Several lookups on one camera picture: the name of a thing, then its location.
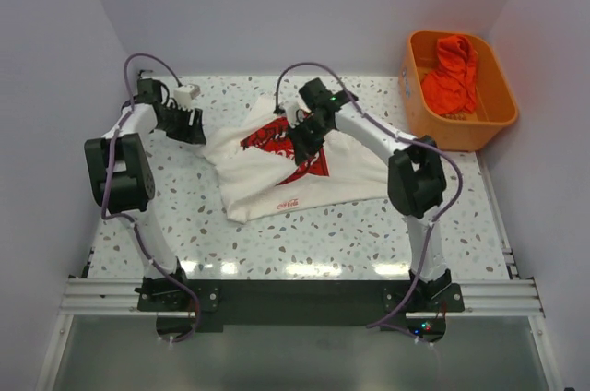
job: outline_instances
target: orange cloth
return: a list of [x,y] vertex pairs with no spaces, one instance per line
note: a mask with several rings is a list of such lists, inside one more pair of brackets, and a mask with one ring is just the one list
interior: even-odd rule
[[478,52],[468,38],[453,35],[436,42],[439,66],[422,80],[429,108],[439,115],[476,109]]

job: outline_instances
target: speckled white tabletop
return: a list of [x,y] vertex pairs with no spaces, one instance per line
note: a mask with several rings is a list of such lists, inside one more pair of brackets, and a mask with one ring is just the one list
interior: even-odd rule
[[[312,77],[289,77],[281,97],[294,98]],[[162,78],[170,88],[172,81]],[[345,77],[360,103],[407,130],[396,77]],[[239,125],[259,96],[274,93],[277,77],[182,77],[201,87],[205,132]],[[332,90],[336,82],[323,77]],[[158,189],[153,201],[168,245],[189,278],[408,278],[407,227],[387,199],[319,207],[252,220],[228,221],[213,167],[187,146],[150,135],[144,147]],[[443,251],[454,279],[507,279],[501,238],[475,153],[452,153],[465,177],[458,203],[443,216]],[[456,178],[444,165],[448,199]],[[129,234],[100,221],[89,278],[142,278]]]

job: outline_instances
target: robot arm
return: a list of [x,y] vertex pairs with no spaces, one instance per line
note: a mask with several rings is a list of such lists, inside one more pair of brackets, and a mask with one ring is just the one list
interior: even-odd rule
[[[172,139],[189,144],[205,144],[202,112],[178,108],[177,104],[172,106],[171,103],[161,103],[161,84],[156,80],[142,78],[137,82],[137,89],[139,94],[136,96],[135,108],[132,110],[130,106],[124,106],[119,121],[108,133],[88,140],[84,145],[92,194],[97,204],[101,205],[109,165],[109,144],[115,130],[119,129],[107,208],[111,214],[124,212],[132,217],[142,230],[147,253],[159,262],[166,274],[182,278],[178,258],[166,244],[150,204],[156,188],[142,140],[153,130],[161,129]],[[139,248],[133,230],[127,229],[143,262],[144,278],[162,278],[162,274],[148,262]]]
[[[317,153],[324,143],[324,136],[336,129],[359,140],[387,165],[388,196],[395,209],[406,217],[412,250],[410,276],[419,275],[419,290],[431,299],[451,284],[438,223],[432,229],[422,269],[418,270],[426,232],[439,210],[446,188],[440,157],[432,151],[395,140],[395,137],[417,139],[372,116],[392,135],[385,134],[349,103],[344,91],[333,94],[320,79],[308,82],[301,88],[300,95],[311,112],[305,114],[298,106],[287,109],[288,136],[293,143],[296,163]],[[429,137],[420,141],[436,145]]]

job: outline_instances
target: white t-shirt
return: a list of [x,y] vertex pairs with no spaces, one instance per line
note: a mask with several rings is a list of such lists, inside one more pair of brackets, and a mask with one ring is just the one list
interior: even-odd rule
[[299,168],[286,137],[287,119],[259,98],[241,127],[221,128],[203,156],[216,167],[228,219],[263,216],[387,197],[387,167],[356,139],[332,131],[323,149]]

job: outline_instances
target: orange plastic bin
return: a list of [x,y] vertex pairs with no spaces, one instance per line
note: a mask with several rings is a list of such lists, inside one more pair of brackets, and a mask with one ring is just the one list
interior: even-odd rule
[[477,108],[454,118],[434,113],[424,100],[421,80],[438,64],[436,41],[458,33],[416,31],[407,40],[399,73],[409,129],[414,136],[428,135],[440,149],[477,151],[518,117],[518,108],[491,47],[481,38],[465,34],[478,52]]

